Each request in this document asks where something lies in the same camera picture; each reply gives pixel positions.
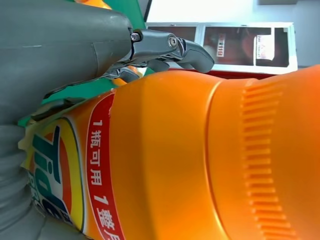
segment screw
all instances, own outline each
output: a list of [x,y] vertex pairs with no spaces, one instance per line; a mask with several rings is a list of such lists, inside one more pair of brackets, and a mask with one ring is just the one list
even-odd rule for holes
[[177,47],[177,41],[175,36],[170,36],[168,39],[169,46],[171,48]]
[[137,42],[137,41],[140,41],[141,38],[140,38],[140,35],[139,35],[138,33],[137,33],[137,32],[134,32],[134,33],[132,33],[131,36],[131,39],[132,40],[132,41],[134,41],[134,42]]

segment orange detergent bottle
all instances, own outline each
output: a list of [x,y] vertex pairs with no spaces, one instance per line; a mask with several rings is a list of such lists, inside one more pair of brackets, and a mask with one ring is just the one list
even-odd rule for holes
[[318,240],[319,76],[155,73],[20,146],[39,209],[95,240]]

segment glass window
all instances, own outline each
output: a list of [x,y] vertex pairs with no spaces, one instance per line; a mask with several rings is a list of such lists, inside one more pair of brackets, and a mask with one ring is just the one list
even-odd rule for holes
[[286,28],[206,27],[204,48],[216,64],[288,67]]

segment gray robotic arm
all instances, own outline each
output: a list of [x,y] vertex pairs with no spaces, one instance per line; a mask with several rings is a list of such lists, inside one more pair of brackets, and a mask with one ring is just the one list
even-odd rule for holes
[[135,79],[127,66],[166,70],[167,62],[208,72],[201,46],[171,33],[133,30],[125,16],[66,0],[0,0],[0,239],[85,239],[32,204],[18,120],[45,96],[100,76]]

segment red sign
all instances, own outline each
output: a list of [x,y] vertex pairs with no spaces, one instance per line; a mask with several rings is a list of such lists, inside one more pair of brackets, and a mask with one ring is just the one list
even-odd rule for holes
[[90,119],[87,181],[94,218],[103,240],[125,240],[112,192],[109,158],[110,110],[115,95],[100,101]]
[[224,57],[225,56],[225,43],[226,43],[226,34],[221,33],[219,34],[219,40],[217,41],[217,46],[217,57]]

